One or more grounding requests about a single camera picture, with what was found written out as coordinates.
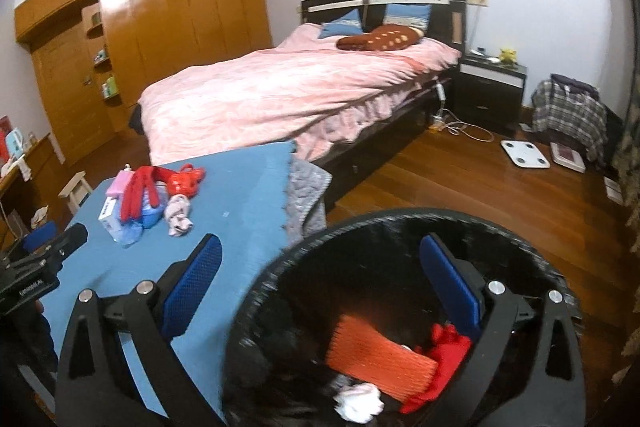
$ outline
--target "silver bolt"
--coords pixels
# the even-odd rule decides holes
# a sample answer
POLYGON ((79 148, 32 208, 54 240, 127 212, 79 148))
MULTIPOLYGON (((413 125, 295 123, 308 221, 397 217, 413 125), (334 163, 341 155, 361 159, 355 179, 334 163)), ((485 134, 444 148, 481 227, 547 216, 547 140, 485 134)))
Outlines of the silver bolt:
POLYGON ((89 302, 91 300, 91 297, 94 296, 94 292, 92 292, 89 288, 82 290, 79 294, 78 294, 78 300, 80 302, 89 302))
POLYGON ((153 281, 141 281, 136 286, 136 292, 140 293, 140 295, 148 294, 154 288, 153 281))
POLYGON ((556 304, 562 302, 562 294, 558 290, 551 290, 549 292, 549 298, 556 304))
POLYGON ((500 281, 491 281, 488 287, 489 291, 494 295, 502 295, 505 290, 504 284, 500 281))

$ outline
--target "blue tabletop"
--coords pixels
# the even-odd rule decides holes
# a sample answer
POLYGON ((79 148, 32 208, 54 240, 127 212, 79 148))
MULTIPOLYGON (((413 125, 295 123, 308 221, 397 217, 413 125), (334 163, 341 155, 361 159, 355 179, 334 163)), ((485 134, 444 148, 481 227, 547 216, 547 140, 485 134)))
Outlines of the blue tabletop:
MULTIPOLYGON (((278 142, 190 160, 207 169, 198 195, 191 200, 192 230, 183 237, 170 237, 161 221, 129 248, 115 243, 98 222, 111 184, 102 182, 72 221, 86 226, 87 243, 65 261, 58 274, 59 288, 42 299, 57 354, 82 289, 92 288, 104 297, 128 293, 140 280, 158 280, 171 263, 185 259, 204 234, 214 233, 222 242, 222 266, 187 332, 172 346, 200 392, 222 413, 220 373, 228 329, 252 282, 287 244, 284 207, 293 151, 293 142, 278 142)), ((166 167, 177 170, 183 163, 166 167)), ((121 340, 146 406, 164 413, 130 337, 121 335, 121 340)))

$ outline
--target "orange sponge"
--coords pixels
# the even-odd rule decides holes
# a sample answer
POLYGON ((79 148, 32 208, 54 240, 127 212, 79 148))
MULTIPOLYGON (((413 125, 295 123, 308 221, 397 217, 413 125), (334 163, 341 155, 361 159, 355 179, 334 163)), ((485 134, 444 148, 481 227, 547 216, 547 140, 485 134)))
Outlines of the orange sponge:
POLYGON ((393 343, 365 321, 340 317, 326 363, 334 371, 375 384, 404 402, 428 388, 437 362, 393 343))

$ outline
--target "nightstand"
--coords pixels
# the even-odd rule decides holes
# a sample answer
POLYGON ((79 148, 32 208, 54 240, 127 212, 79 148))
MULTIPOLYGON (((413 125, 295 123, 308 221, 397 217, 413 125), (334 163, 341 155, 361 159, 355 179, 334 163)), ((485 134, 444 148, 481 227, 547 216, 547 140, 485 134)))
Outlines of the nightstand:
POLYGON ((453 112, 462 121, 513 137, 519 120, 527 68, 460 59, 454 78, 453 112))

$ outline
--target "blue gripper pad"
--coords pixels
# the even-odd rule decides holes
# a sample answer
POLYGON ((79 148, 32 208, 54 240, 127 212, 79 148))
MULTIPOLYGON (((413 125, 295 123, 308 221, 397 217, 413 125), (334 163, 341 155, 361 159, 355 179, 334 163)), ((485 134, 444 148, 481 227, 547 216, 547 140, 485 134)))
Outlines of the blue gripper pad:
POLYGON ((447 318, 458 333, 474 342, 478 340, 481 333, 481 303, 456 269, 455 257, 435 234, 422 239, 418 256, 447 318))
POLYGON ((160 334, 171 340, 184 334, 213 277, 222 264, 222 244, 218 236, 205 235, 190 256, 188 265, 164 299, 160 334))

